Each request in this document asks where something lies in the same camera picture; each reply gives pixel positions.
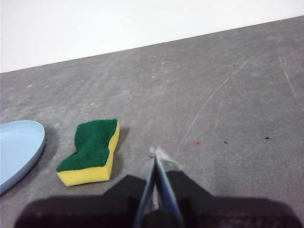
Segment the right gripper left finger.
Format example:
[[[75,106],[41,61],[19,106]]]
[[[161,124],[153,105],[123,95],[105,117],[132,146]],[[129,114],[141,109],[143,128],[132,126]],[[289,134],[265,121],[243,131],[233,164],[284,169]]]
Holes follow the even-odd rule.
[[[102,195],[55,196],[28,204],[17,228],[154,228],[147,207],[154,174],[155,148],[139,168]]]

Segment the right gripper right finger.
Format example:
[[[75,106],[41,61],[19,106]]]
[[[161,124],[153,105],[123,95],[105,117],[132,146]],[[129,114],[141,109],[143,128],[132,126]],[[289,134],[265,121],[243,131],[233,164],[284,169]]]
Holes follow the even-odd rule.
[[[287,204],[266,198],[212,195],[162,148],[154,153],[162,204],[184,228],[302,227]]]

